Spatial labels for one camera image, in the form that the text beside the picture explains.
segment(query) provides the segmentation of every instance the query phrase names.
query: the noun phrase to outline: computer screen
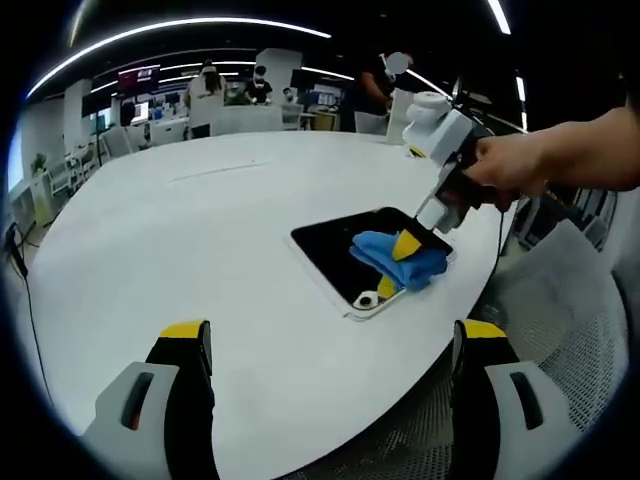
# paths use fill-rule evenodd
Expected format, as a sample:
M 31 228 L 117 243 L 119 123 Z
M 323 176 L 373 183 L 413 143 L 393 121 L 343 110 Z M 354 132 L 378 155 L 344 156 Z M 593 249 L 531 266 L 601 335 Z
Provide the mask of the computer screen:
M 149 119 L 149 102 L 139 103 L 136 105 L 136 115 L 131 120 L 131 125 L 146 122 Z
M 158 67 L 143 68 L 118 74 L 118 92 L 125 96 L 151 93 L 158 89 Z
M 180 94 L 178 92 L 167 93 L 164 96 L 164 101 L 170 104 L 180 103 Z

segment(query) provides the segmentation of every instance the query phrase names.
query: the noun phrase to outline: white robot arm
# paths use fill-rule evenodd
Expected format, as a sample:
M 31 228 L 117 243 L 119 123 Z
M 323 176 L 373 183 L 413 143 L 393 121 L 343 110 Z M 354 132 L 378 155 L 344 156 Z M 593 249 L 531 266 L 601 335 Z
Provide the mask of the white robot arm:
M 411 124 L 403 131 L 403 137 L 409 151 L 440 168 L 438 184 L 418 208 L 416 219 L 427 230 L 437 228 L 447 233 L 460 225 L 466 209 L 462 211 L 460 205 L 443 200 L 440 195 L 444 191 L 452 191 L 462 203 L 475 208 L 495 195 L 495 189 L 482 187 L 462 173 L 475 162 L 478 138 L 491 132 L 453 109 L 444 96 L 435 92 L 415 94 L 407 117 Z

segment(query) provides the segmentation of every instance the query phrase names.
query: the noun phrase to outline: black ceiling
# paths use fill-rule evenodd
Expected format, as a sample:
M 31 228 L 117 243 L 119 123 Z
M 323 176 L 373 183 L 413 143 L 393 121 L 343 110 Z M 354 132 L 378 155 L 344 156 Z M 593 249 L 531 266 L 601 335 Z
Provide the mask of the black ceiling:
M 351 75 L 356 73 L 362 52 L 409 51 L 415 58 L 416 72 L 449 91 L 461 75 L 465 88 L 487 96 L 495 114 L 517 124 L 521 111 L 515 84 L 518 73 L 527 87 L 530 128 L 590 118 L 619 101 L 622 87 L 601 10 L 577 1 L 500 1 L 512 35 L 500 32 L 487 0 L 423 1 L 411 8 L 407 8 L 408 2 L 396 5 L 388 0 L 294 5 L 246 0 L 89 0 L 84 3 L 73 45 L 69 46 L 70 18 L 60 41 L 47 51 L 36 77 L 96 41 L 180 18 L 260 18 L 320 30 L 332 38 L 254 25 L 205 24 L 148 32 L 89 54 L 46 83 L 32 101 L 59 93 L 80 78 L 93 78 L 150 57 L 175 54 L 157 62 L 163 65 L 212 56 L 242 60 L 244 53 L 240 52 L 176 52 L 221 48 L 259 51 L 266 47 L 302 51 L 308 66 Z M 106 83 L 108 74 L 103 78 Z

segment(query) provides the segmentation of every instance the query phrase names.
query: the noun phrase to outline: blue microfiber cloth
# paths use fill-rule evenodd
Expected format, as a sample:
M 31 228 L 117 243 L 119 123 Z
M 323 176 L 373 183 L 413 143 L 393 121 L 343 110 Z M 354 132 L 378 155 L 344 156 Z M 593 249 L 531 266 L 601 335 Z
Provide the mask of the blue microfiber cloth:
M 399 233 L 359 233 L 353 237 L 349 253 L 391 278 L 398 289 L 421 290 L 429 285 L 432 276 L 447 270 L 447 255 L 437 249 L 422 249 L 396 262 L 391 254 L 399 236 Z

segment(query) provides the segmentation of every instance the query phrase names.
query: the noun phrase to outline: office desk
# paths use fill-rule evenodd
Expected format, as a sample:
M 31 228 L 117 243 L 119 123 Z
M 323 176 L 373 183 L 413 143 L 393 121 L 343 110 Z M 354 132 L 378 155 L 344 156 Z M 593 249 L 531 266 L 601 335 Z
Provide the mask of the office desk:
M 46 375 L 72 431 L 84 431 L 98 394 L 145 359 L 164 327 L 199 318 L 211 321 L 212 437 L 223 479 L 302 467 L 394 405 L 479 297 L 500 215 L 489 206 L 468 214 L 447 236 L 456 250 L 448 272 L 426 290 L 366 322 L 342 317 L 287 237 L 381 206 L 416 210 L 437 169 L 381 141 L 237 134 L 100 169 L 52 225 L 30 271 Z M 28 336 L 26 299 L 19 322 Z
M 278 105 L 232 105 L 211 112 L 211 135 L 282 131 Z

